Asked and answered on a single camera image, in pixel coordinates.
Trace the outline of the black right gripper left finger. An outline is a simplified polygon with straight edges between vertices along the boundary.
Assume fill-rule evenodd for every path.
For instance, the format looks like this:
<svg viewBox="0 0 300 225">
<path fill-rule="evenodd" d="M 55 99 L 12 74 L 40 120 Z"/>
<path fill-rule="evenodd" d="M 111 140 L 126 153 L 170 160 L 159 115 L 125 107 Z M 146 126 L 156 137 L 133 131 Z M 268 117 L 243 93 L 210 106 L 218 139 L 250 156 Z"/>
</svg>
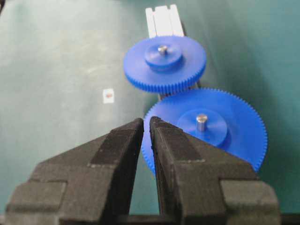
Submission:
<svg viewBox="0 0 300 225">
<path fill-rule="evenodd" d="M 128 214 L 143 139 L 143 120 L 40 162 L 18 185 L 7 225 L 99 225 Z"/>
</svg>

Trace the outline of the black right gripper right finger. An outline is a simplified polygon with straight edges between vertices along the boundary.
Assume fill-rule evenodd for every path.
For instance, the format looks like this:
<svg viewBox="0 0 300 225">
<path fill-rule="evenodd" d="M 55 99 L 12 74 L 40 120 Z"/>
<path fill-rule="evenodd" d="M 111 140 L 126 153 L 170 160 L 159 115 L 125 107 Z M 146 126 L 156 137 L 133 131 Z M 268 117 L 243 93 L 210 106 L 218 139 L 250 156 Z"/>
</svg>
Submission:
<svg viewBox="0 0 300 225">
<path fill-rule="evenodd" d="M 159 212 L 181 225 L 279 225 L 274 189 L 252 166 L 160 119 L 150 119 Z"/>
</svg>

